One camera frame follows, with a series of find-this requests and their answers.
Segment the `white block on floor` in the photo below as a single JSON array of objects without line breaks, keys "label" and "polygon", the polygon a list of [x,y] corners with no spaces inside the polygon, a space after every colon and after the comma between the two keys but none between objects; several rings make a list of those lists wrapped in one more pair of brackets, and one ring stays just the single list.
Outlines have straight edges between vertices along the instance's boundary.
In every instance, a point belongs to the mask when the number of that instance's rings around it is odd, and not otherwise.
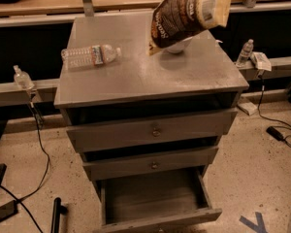
[{"label": "white block on floor", "polygon": [[249,116],[252,116],[257,112],[257,106],[245,97],[240,98],[238,102],[238,107]]}]

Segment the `small clear bottle left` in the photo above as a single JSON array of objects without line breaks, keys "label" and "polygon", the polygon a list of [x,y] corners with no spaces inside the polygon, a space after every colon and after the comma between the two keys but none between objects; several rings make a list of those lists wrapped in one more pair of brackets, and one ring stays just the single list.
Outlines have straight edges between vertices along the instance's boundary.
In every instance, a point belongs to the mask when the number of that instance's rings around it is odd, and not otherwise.
[{"label": "small clear bottle left", "polygon": [[15,74],[14,80],[15,83],[23,90],[30,90],[34,87],[34,84],[30,76],[22,71],[17,65],[14,66]]}]

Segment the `black power adapter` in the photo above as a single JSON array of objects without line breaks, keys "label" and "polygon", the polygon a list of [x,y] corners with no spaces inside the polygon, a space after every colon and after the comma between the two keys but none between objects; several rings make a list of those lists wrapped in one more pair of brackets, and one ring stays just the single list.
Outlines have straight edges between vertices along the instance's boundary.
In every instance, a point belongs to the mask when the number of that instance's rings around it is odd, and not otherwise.
[{"label": "black power adapter", "polygon": [[0,222],[16,214],[17,214],[17,203],[16,200],[13,200],[0,207]]},{"label": "black power adapter", "polygon": [[272,126],[267,128],[267,132],[278,141],[282,142],[284,140],[283,135]]}]

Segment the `black power adapter right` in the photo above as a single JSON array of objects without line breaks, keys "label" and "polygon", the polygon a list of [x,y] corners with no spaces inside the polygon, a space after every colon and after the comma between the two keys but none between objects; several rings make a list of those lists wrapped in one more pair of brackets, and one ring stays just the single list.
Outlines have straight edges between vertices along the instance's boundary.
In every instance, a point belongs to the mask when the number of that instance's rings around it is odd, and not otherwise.
[{"label": "black power adapter right", "polygon": [[267,128],[267,132],[278,141],[282,142],[284,140],[283,135],[272,126]]}]

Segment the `grey top drawer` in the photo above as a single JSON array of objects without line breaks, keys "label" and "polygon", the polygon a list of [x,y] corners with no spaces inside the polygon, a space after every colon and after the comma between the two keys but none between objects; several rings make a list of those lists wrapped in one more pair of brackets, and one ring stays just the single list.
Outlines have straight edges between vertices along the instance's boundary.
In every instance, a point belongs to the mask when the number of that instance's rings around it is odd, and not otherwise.
[{"label": "grey top drawer", "polygon": [[71,126],[67,134],[77,152],[168,143],[228,133],[235,108],[182,115],[134,118]]}]

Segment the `grey open bottom drawer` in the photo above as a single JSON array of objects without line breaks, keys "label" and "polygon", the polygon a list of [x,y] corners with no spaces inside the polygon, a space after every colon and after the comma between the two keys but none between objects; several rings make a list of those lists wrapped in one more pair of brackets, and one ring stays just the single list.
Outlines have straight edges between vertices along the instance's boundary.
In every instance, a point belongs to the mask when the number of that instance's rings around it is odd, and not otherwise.
[{"label": "grey open bottom drawer", "polygon": [[102,225],[93,233],[168,233],[217,220],[197,168],[101,182]]}]

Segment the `white ceramic bowl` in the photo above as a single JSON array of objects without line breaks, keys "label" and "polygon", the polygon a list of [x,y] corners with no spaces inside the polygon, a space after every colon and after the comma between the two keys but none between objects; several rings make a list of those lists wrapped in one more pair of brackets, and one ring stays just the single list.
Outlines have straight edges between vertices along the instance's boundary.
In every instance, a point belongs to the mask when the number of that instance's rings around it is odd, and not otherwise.
[{"label": "white ceramic bowl", "polygon": [[173,53],[173,54],[181,53],[189,46],[191,41],[192,41],[192,38],[189,37],[189,38],[186,38],[180,42],[177,42],[176,44],[174,44],[170,47],[167,47],[167,52]]}]

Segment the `clear plastic water bottle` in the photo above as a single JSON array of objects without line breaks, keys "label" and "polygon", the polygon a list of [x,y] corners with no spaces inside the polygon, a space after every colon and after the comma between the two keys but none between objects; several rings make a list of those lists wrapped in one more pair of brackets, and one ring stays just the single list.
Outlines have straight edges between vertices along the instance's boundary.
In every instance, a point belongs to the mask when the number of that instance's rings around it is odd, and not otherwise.
[{"label": "clear plastic water bottle", "polygon": [[63,65],[68,70],[96,67],[114,62],[121,57],[121,48],[111,45],[94,45],[84,48],[65,49],[61,52]]}]

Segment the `black post on floor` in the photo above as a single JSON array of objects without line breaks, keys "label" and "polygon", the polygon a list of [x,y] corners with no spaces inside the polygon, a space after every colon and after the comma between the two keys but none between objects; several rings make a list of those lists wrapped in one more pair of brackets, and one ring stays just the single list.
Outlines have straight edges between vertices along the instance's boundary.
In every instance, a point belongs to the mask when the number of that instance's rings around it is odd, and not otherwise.
[{"label": "black post on floor", "polygon": [[59,233],[60,216],[66,215],[67,213],[68,213],[68,208],[61,204],[60,197],[56,197],[53,201],[50,233]]}]

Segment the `grey wooden drawer cabinet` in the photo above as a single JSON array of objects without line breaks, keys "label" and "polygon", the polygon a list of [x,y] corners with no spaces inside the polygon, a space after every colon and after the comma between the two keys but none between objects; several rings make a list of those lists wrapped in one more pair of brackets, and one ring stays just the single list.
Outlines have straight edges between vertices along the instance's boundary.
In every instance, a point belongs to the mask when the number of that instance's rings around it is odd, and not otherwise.
[{"label": "grey wooden drawer cabinet", "polygon": [[[54,105],[68,125],[236,109],[248,84],[210,32],[179,54],[147,55],[152,14],[105,13],[74,21],[72,48],[111,44],[122,56],[103,67],[63,69]],[[222,136],[79,152],[84,162],[218,146]]]}]

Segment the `small water bottle right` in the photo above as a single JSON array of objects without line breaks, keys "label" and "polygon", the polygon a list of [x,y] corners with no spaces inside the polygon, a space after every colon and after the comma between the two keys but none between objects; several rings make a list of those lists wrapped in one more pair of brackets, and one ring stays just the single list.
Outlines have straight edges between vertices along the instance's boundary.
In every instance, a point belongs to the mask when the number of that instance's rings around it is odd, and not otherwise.
[{"label": "small water bottle right", "polygon": [[239,57],[236,61],[236,66],[241,68],[245,65],[248,58],[251,56],[251,53],[253,51],[253,40],[249,39],[243,46],[242,50],[239,54]]}]

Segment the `grey middle drawer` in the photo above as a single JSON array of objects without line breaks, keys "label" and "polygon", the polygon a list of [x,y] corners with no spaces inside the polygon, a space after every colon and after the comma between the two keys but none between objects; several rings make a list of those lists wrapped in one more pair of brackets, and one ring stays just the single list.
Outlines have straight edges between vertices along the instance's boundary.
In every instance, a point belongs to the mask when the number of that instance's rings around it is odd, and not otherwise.
[{"label": "grey middle drawer", "polygon": [[91,181],[128,177],[212,164],[218,146],[172,150],[135,156],[84,162],[83,169]]}]

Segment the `brown chip bag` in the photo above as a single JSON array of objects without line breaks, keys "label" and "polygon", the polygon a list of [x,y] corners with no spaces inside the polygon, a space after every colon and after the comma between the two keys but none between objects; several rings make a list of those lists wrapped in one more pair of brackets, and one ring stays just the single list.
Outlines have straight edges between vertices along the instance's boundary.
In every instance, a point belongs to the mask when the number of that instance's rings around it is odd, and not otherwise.
[{"label": "brown chip bag", "polygon": [[163,0],[153,11],[147,48],[154,55],[187,38],[225,27],[232,0]]}]

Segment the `white packet on rail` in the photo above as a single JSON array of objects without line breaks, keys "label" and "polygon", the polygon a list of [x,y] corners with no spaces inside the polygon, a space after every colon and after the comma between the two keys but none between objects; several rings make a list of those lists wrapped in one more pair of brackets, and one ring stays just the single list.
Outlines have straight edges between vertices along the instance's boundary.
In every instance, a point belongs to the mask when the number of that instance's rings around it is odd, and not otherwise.
[{"label": "white packet on rail", "polygon": [[263,52],[254,51],[251,54],[250,59],[258,70],[272,70],[272,63]]}]

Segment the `black power adapter left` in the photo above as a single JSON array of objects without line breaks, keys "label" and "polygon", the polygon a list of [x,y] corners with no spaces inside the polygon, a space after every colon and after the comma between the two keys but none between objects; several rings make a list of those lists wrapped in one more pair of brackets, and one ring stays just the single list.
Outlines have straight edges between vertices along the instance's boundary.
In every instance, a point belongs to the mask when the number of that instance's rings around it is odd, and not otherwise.
[{"label": "black power adapter left", "polygon": [[16,214],[17,214],[17,203],[16,200],[13,200],[0,207],[0,222]]}]

